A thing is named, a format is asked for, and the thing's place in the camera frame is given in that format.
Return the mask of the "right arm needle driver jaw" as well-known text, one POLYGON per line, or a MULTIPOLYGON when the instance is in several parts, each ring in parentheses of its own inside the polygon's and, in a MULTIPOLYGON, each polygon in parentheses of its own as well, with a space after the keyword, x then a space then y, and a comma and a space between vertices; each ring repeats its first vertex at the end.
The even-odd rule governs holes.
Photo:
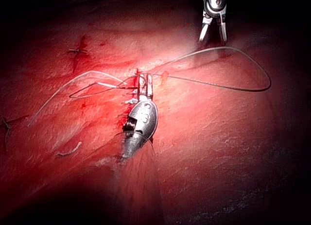
POLYGON ((208 28, 211 25, 212 17, 203 17, 202 29, 199 36, 199 41, 202 42, 207 34, 208 28))
POLYGON ((226 23, 225 23, 225 15, 219 14, 218 17, 219 24, 219 33, 222 42, 227 42, 227 31, 226 31, 226 23))

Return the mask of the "left arm needle driver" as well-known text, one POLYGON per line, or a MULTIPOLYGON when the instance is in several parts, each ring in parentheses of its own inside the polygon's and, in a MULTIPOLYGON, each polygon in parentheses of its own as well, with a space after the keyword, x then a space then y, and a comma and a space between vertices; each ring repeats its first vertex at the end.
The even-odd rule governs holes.
POLYGON ((158 109, 150 97, 139 96, 123 126, 123 158, 129 158, 153 137, 158 124, 158 109))

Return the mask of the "right arm needle driver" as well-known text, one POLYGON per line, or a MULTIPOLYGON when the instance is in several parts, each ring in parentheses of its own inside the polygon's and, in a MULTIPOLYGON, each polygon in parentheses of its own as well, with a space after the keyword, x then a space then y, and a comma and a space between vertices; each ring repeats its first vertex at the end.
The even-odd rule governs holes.
POLYGON ((226 14, 227 0, 203 0, 204 11, 209 17, 220 17, 226 14))

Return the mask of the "left arm needle driver jaw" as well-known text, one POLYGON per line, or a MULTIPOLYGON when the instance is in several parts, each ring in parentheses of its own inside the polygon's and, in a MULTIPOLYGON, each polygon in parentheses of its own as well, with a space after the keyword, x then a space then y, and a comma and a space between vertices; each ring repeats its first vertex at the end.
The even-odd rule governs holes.
POLYGON ((149 100, 153 99, 153 79, 152 75, 147 74, 147 87, 146 87, 146 96, 149 100))
POLYGON ((146 92, 147 92, 147 80, 144 74, 139 74, 138 75, 138 92, 137 92, 138 99, 147 99, 146 92))

